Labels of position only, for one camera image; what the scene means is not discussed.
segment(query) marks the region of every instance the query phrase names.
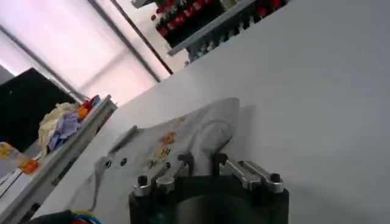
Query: metal lever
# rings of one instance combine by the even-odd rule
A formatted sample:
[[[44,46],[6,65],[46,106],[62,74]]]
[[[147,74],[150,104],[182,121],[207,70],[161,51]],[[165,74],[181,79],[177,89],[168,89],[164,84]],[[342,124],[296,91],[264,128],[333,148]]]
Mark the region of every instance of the metal lever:
[[[256,175],[261,177],[261,184],[265,184],[267,188],[275,193],[282,193],[285,189],[283,180],[277,173],[269,173],[264,170],[262,167],[256,165],[251,161],[240,161],[239,165],[245,167],[250,172],[255,173]]]
[[[137,184],[134,184],[134,195],[137,197],[147,196],[152,191],[152,185],[160,176],[162,176],[169,168],[170,163],[159,164],[154,169],[154,172],[149,175],[141,175],[137,179]]]
[[[225,165],[220,164],[219,168],[223,175],[233,175],[237,177],[245,189],[253,190],[261,184],[260,177],[249,173],[232,159],[226,160]]]
[[[175,179],[178,176],[188,176],[190,174],[190,167],[183,161],[179,161],[173,165],[168,171],[156,179],[158,188],[163,188],[165,193],[169,193],[175,189]]]

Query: yellow cloth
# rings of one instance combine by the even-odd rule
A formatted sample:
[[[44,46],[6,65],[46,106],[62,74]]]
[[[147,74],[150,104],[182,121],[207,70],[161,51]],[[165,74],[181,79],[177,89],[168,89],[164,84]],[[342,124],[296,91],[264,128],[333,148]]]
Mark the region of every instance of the yellow cloth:
[[[42,156],[45,157],[48,154],[47,146],[53,136],[55,129],[57,128],[57,122],[60,117],[67,113],[73,113],[77,111],[77,104],[61,103],[56,104],[50,113],[46,114],[43,120],[40,122],[38,130],[38,143],[41,146]]]

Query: white shelf edge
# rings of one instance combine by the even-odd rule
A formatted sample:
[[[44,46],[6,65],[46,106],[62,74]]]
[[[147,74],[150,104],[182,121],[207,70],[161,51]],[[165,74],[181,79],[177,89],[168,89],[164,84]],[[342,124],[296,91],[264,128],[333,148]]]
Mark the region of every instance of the white shelf edge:
[[[188,47],[189,45],[195,43],[197,40],[201,39],[204,37],[206,34],[208,34],[210,31],[213,29],[217,28],[219,25],[221,25],[223,22],[226,20],[230,19],[243,9],[245,9],[248,5],[251,3],[255,2],[256,0],[240,0],[235,4],[232,8],[228,9],[226,12],[221,14],[219,17],[215,18],[206,26],[203,26],[200,30],[192,34],[190,37],[182,41],[180,44],[178,44],[176,47],[172,48],[171,50],[168,51],[169,56],[173,56],[177,54],[179,51],[182,49]]]

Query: black panel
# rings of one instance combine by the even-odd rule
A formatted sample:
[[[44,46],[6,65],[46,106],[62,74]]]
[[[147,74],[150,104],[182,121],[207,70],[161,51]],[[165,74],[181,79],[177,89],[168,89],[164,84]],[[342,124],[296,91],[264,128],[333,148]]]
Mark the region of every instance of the black panel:
[[[75,100],[33,68],[0,85],[0,141],[25,151],[45,114],[64,102]]]

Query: crumpled cloth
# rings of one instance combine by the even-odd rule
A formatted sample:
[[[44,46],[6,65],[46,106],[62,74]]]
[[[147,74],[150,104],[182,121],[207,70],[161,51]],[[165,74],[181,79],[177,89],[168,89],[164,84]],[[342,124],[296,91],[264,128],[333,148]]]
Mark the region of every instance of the crumpled cloth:
[[[190,153],[194,158],[193,174],[208,175],[211,154],[222,150],[234,134],[238,108],[237,98],[222,99],[182,117],[139,129],[123,147],[100,158],[85,182],[72,183],[80,187],[69,195],[66,209],[92,211],[102,223],[130,223],[129,195],[137,176],[158,169],[148,168],[148,161],[158,156],[161,138],[175,133],[174,142],[168,145],[171,151],[161,163],[175,164],[180,154]]]
[[[57,122],[57,128],[48,144],[49,150],[54,151],[68,140],[81,126],[79,115],[75,113],[64,114]]]
[[[67,113],[73,113],[77,111],[77,104],[61,103],[56,104],[55,108],[44,116],[42,121],[39,123],[38,130],[38,143],[41,146],[42,155],[45,157],[47,152],[47,146],[53,136],[55,129],[57,128],[57,122],[59,119]]]

